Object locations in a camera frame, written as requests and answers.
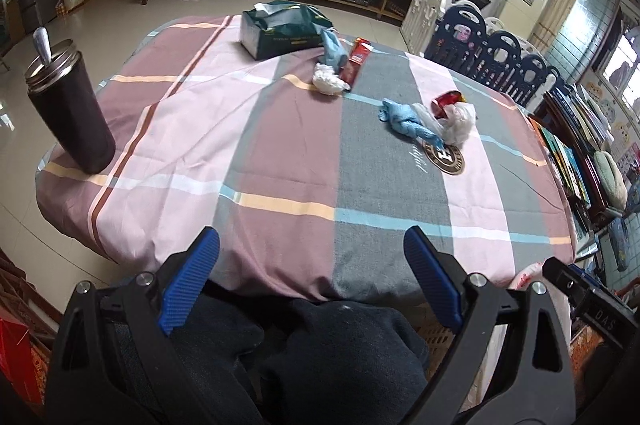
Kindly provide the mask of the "white plastic bag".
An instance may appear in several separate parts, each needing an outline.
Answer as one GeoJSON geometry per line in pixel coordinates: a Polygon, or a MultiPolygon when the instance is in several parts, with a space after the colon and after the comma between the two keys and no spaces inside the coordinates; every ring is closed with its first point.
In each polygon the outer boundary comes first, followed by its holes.
{"type": "Polygon", "coordinates": [[[422,125],[436,134],[446,145],[462,148],[476,126],[476,111],[473,104],[457,102],[445,105],[443,118],[437,118],[432,108],[424,104],[413,103],[411,107],[422,125]]]}

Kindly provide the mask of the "light blue glove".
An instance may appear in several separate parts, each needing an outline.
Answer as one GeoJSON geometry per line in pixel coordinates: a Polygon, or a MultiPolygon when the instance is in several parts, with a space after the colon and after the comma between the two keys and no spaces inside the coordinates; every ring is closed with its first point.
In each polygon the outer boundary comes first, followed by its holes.
{"type": "Polygon", "coordinates": [[[411,140],[421,139],[439,150],[445,148],[442,138],[422,124],[420,117],[409,104],[383,99],[378,110],[378,119],[386,122],[391,130],[402,137],[411,140]]]}

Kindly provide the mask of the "red chip bag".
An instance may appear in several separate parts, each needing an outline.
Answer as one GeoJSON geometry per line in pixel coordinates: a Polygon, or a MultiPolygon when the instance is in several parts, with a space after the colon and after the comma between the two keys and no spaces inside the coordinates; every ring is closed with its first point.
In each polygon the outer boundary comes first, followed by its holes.
{"type": "Polygon", "coordinates": [[[446,118],[445,106],[465,102],[465,97],[459,90],[451,90],[436,96],[431,103],[431,110],[436,118],[446,118]]]}

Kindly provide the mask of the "white tissue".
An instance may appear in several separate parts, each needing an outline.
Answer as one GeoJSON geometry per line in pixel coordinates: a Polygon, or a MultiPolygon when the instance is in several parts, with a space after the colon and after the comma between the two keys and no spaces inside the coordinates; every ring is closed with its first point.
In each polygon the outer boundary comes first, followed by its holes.
{"type": "Polygon", "coordinates": [[[314,66],[312,85],[325,96],[341,96],[350,90],[350,86],[341,80],[332,66],[322,63],[317,63],[314,66]]]}

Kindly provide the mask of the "white lined trash basket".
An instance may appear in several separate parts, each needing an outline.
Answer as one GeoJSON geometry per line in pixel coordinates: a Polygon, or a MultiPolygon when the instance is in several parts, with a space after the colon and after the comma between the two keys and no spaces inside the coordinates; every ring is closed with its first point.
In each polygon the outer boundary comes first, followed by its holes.
{"type": "Polygon", "coordinates": [[[518,303],[518,314],[516,317],[509,317],[508,322],[504,324],[497,324],[491,332],[485,356],[474,377],[474,381],[472,382],[468,395],[462,403],[460,413],[477,407],[485,398],[492,377],[497,370],[503,345],[506,342],[508,325],[511,322],[515,322],[517,319],[521,319],[520,315],[526,315],[526,293],[527,289],[532,284],[536,282],[542,283],[547,289],[550,304],[553,306],[556,319],[558,319],[561,327],[560,344],[564,345],[565,349],[570,348],[570,304],[568,303],[568,298],[559,289],[544,279],[544,276],[542,275],[543,265],[544,263],[542,261],[532,263],[518,272],[511,283],[506,286],[511,294],[516,293],[514,301],[518,303]]]}

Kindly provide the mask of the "green beige cushion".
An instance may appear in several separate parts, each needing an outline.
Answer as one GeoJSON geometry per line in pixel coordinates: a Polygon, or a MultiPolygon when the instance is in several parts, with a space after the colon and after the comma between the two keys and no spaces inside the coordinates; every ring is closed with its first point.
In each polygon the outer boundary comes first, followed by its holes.
{"type": "Polygon", "coordinates": [[[612,155],[605,151],[597,151],[593,154],[593,162],[608,201],[614,208],[624,211],[628,193],[624,177],[612,155]]]}

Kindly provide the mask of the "striped pink grey tablecloth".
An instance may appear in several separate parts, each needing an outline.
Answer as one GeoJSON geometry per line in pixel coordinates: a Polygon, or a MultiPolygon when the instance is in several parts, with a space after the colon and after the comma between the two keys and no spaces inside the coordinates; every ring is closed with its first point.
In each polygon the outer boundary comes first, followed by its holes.
{"type": "Polygon", "coordinates": [[[99,174],[60,148],[36,176],[58,231],[132,270],[154,270],[215,228],[212,277],[230,291],[312,301],[420,303],[402,252],[418,226],[470,272],[509,284],[575,258],[570,208],[533,125],[507,96],[376,46],[352,92],[312,85],[319,51],[254,60],[238,16],[160,26],[99,91],[116,142],[99,174]],[[431,107],[459,90],[476,126],[439,150],[378,119],[383,99],[431,107]]]}

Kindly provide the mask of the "dark wooden side table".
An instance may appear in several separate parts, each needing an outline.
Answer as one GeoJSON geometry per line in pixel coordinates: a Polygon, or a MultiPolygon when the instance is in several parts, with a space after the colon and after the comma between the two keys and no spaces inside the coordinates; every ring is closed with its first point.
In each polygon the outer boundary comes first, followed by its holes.
{"type": "Polygon", "coordinates": [[[593,154],[606,152],[608,144],[602,122],[576,92],[560,88],[542,95],[532,119],[560,172],[578,227],[604,232],[624,212],[608,201],[593,162],[593,154]]]}

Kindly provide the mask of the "black steel tumbler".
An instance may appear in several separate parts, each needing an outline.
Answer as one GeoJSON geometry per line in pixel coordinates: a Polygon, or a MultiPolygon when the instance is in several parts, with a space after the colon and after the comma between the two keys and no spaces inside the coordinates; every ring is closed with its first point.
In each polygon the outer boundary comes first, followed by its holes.
{"type": "Polygon", "coordinates": [[[25,72],[27,96],[64,150],[85,174],[99,174],[115,155],[115,140],[92,88],[82,53],[70,39],[51,44],[43,27],[25,72]]]}

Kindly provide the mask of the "navy white baby fence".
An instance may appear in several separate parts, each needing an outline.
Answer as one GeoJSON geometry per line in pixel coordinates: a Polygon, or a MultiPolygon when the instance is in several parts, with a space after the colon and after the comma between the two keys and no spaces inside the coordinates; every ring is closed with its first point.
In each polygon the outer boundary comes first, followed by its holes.
{"type": "Polygon", "coordinates": [[[400,26],[410,53],[501,92],[535,111],[549,94],[571,94],[560,71],[528,41],[485,18],[470,0],[411,0],[400,26]]]}

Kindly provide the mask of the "dark green tissue box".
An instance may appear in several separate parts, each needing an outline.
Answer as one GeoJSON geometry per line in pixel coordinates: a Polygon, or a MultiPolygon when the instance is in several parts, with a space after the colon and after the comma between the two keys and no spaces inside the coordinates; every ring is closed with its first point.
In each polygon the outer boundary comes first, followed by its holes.
{"type": "Polygon", "coordinates": [[[321,34],[333,23],[318,8],[273,0],[256,3],[241,15],[240,43],[257,61],[322,45],[321,34]]]}

